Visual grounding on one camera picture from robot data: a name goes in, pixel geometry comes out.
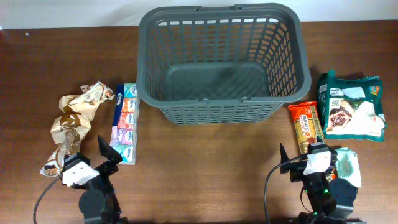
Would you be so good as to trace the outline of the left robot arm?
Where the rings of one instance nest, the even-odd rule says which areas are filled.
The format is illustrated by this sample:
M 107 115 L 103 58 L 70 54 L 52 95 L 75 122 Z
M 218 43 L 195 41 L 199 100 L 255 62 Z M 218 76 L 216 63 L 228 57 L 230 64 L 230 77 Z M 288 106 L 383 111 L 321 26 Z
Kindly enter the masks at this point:
M 81 153 L 65 156 L 62 184 L 84 190 L 78 206 L 83 221 L 88 224 L 127 224 L 109 177 L 115 174 L 123 160 L 102 136 L 98 136 L 99 152 L 106 160 L 99 166 L 90 166 L 90 160 Z

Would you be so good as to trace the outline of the green snack bag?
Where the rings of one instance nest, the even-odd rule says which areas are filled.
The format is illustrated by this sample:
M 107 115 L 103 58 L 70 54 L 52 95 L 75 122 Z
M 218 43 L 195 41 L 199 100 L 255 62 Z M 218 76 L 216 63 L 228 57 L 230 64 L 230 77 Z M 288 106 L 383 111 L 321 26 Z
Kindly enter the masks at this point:
M 324 137 L 383 142 L 382 94 L 378 76 L 343 79 L 334 70 L 323 73 L 317 82 L 317 110 Z

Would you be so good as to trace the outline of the orange spaghetti packet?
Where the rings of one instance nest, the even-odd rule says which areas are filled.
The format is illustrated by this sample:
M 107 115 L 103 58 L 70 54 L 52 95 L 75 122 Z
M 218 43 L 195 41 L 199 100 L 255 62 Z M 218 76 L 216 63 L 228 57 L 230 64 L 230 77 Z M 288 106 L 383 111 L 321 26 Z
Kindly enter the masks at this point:
M 323 143 L 324 135 L 317 113 L 317 102 L 308 101 L 298 105 L 288 106 L 297 136 L 301 155 L 310 154 L 308 147 L 311 144 Z

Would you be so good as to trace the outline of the pale green wipes packet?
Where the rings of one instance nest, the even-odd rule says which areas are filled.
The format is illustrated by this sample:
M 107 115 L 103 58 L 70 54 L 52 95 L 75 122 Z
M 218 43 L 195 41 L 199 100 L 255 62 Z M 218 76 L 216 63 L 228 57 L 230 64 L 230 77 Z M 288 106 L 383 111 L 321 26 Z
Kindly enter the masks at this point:
M 357 153 L 347 147 L 335 151 L 337 152 L 335 166 L 338 177 L 347 180 L 357 188 L 361 188 L 362 181 Z

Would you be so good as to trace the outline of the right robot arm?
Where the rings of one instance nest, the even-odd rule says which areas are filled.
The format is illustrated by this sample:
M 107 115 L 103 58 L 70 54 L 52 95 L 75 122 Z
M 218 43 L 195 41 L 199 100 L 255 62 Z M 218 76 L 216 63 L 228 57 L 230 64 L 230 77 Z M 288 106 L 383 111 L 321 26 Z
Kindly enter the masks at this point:
M 295 162 L 280 145 L 280 172 L 288 173 L 292 183 L 303 183 L 301 193 L 307 195 L 312 208 L 298 215 L 298 223 L 361 223 L 348 219 L 354 210 L 358 188 L 342 178 L 327 179 L 336 167 L 337 155 L 320 141 L 310 144 L 307 153 L 298 156 Z

